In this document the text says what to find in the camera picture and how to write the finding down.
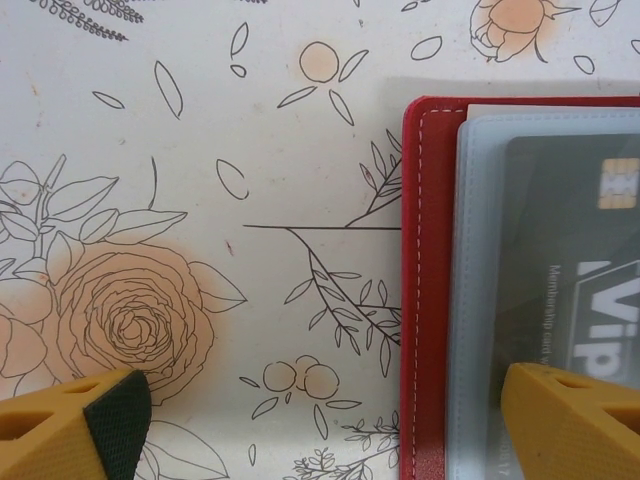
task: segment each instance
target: red wallet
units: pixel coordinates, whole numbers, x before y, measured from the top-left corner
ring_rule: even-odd
[[[402,480],[445,476],[456,146],[471,104],[638,107],[640,97],[423,97],[407,109],[402,155]]]

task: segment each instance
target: rose drawing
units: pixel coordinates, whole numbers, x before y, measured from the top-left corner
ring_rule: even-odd
[[[471,45],[488,59],[506,62],[530,45],[538,49],[537,36],[545,19],[579,8],[560,8],[548,0],[479,0],[471,13]]]
[[[180,392],[203,368],[214,340],[205,293],[220,274],[151,245],[87,245],[53,285],[43,322],[46,365],[60,382],[114,368],[137,368],[154,404]]]

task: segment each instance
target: dark gray card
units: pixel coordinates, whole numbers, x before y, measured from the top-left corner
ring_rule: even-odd
[[[522,475],[499,410],[511,363],[640,387],[639,172],[640,135],[507,147],[487,478]]]

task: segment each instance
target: leaf drawing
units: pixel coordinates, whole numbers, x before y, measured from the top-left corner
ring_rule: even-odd
[[[333,108],[335,108],[336,112],[338,112],[345,122],[353,127],[353,117],[351,116],[349,107],[347,107],[347,104],[342,99],[342,96],[340,96],[340,94],[335,90],[329,90],[329,98],[331,99],[331,104],[333,105]]]
[[[596,66],[593,63],[593,60],[586,55],[576,55],[573,57],[573,62],[585,75],[593,75],[596,71]]]
[[[247,44],[248,39],[249,25],[247,25],[247,22],[244,22],[238,27],[236,32],[233,34],[233,39],[231,40],[231,51],[229,52],[229,56],[232,60],[234,56],[242,51],[242,49]]]
[[[156,159],[151,157],[151,170],[153,171],[153,195],[149,201],[149,210],[153,208],[153,204],[156,203],[156,194],[158,193],[158,167],[156,166]]]
[[[47,253],[47,274],[53,285],[80,261],[84,245],[64,232],[57,232]]]
[[[369,293],[371,292],[371,286],[373,285],[373,280],[369,280],[364,284],[362,290],[360,290],[360,303],[364,303],[369,298]]]
[[[442,37],[435,36],[419,41],[411,49],[411,59],[417,62],[435,57],[442,48]]]
[[[384,337],[382,343],[380,343],[380,368],[382,369],[382,375],[387,378],[389,374],[389,365],[391,364],[391,346],[389,345],[388,337]]]
[[[380,300],[382,301],[382,306],[387,306],[387,300],[389,299],[389,293],[387,292],[387,286],[384,284],[382,280],[378,282],[378,294],[380,295]]]
[[[164,101],[167,103],[174,117],[180,120],[184,103],[178,84],[174,80],[173,75],[171,75],[171,72],[167,70],[167,67],[165,67],[160,60],[156,61],[153,71]]]
[[[17,240],[35,242],[38,238],[38,227],[29,217],[19,213],[2,212],[0,221],[9,235]]]
[[[398,141],[396,137],[393,136],[393,133],[389,131],[387,128],[387,138],[389,139],[389,143],[395,149],[396,152],[402,154],[402,144]]]
[[[191,262],[189,270],[201,286],[204,308],[211,313],[227,312],[247,301],[238,287],[212,266]]]
[[[152,420],[147,434],[146,448],[158,461],[161,478],[207,480],[229,478],[227,468],[218,453],[202,438],[179,425]]]
[[[329,275],[333,278],[341,278],[343,280],[356,280],[362,277],[359,273],[353,272],[330,272]]]
[[[278,104],[277,108],[286,107],[287,105],[291,105],[292,103],[297,102],[298,100],[302,100],[303,98],[311,95],[317,89],[318,87],[316,85],[310,85],[308,87],[304,87],[304,88],[301,88],[300,90],[290,93],[289,95],[284,97],[284,99]]]
[[[249,196],[249,189],[245,184],[244,174],[233,164],[226,160],[218,159],[216,161],[216,173],[218,180],[227,191],[236,200],[246,200]]]
[[[598,27],[607,24],[618,9],[621,0],[594,0],[589,8],[589,16]]]
[[[311,286],[311,282],[313,282],[312,278],[310,278],[309,280],[305,280],[304,282],[300,283],[299,285],[296,285],[293,288],[293,290],[291,290],[291,293],[289,293],[289,295],[285,299],[284,305],[286,305],[287,303],[291,303],[294,300],[296,300],[297,298],[300,298],[302,295],[304,295],[304,293],[307,290],[309,290],[309,287]]]
[[[60,174],[62,173],[62,169],[64,168],[65,163],[67,163],[67,156],[65,154],[62,154],[51,169],[51,172],[49,172],[49,175],[47,175],[47,179],[44,181],[44,186],[46,189],[53,189],[56,182],[58,181],[58,177],[60,177]]]
[[[326,403],[328,408],[336,410],[351,410],[352,408],[359,407],[362,402],[356,402],[354,400],[331,400]]]
[[[116,225],[120,212],[115,208],[103,210],[87,218],[80,227],[80,240],[91,244],[103,240]]]
[[[264,415],[265,413],[268,413],[276,408],[276,405],[278,405],[278,400],[280,400],[280,398],[272,397],[262,402],[251,414],[251,420],[255,420],[259,416]]]
[[[378,173],[380,173],[380,175],[385,178],[387,176],[387,165],[384,162],[384,158],[382,158],[380,149],[373,142],[371,142],[371,153],[373,155],[373,161],[376,169],[378,170]]]
[[[349,60],[343,65],[342,70],[340,71],[340,75],[338,76],[338,82],[344,82],[347,78],[351,76],[351,74],[355,71],[356,68],[362,63],[364,57],[369,54],[369,50],[360,50],[357,53],[354,53]]]
[[[65,185],[49,198],[49,217],[62,222],[84,217],[109,194],[117,182],[118,177],[96,177]]]
[[[98,100],[100,100],[102,103],[104,103],[108,107],[114,108],[116,110],[123,110],[124,109],[124,104],[120,100],[118,100],[117,98],[112,97],[111,95],[108,95],[108,94],[102,93],[102,92],[98,92],[96,90],[94,90],[91,93],[93,93],[94,97],[96,97]]]
[[[313,327],[315,327],[318,322],[320,320],[322,320],[322,318],[325,316],[325,314],[327,313],[328,308],[325,308],[324,310],[320,310],[318,313],[316,313],[313,318],[311,319],[311,321],[309,322],[309,331],[311,331],[311,329]]]
[[[402,7],[402,12],[409,12],[418,7],[418,2],[409,2],[404,7]]]
[[[4,260],[0,260],[0,276],[11,268],[14,263],[16,263],[15,258],[5,258]]]
[[[236,77],[244,78],[247,76],[247,69],[242,65],[238,65],[236,63],[229,66],[231,71],[236,75]]]
[[[29,165],[16,161],[0,176],[0,190],[18,205],[31,205],[40,193],[40,181]]]
[[[250,378],[247,377],[239,377],[241,382],[246,383],[247,385],[249,385],[250,387],[253,388],[260,388],[260,385],[258,385],[258,383],[254,380],[251,380]]]
[[[251,445],[249,445],[249,463],[251,464],[252,467],[256,466],[256,444],[252,443]]]
[[[371,175],[371,172],[369,171],[369,169],[362,163],[360,164],[360,171],[362,172],[362,176],[364,177],[365,182],[367,182],[367,184],[371,188],[376,190],[377,189],[376,181],[373,179],[373,175]]]
[[[318,404],[313,406],[313,420],[316,422],[316,428],[322,439],[326,440],[329,438],[329,427]]]
[[[186,212],[131,210],[118,216],[105,240],[117,245],[134,245],[161,234],[186,216]]]

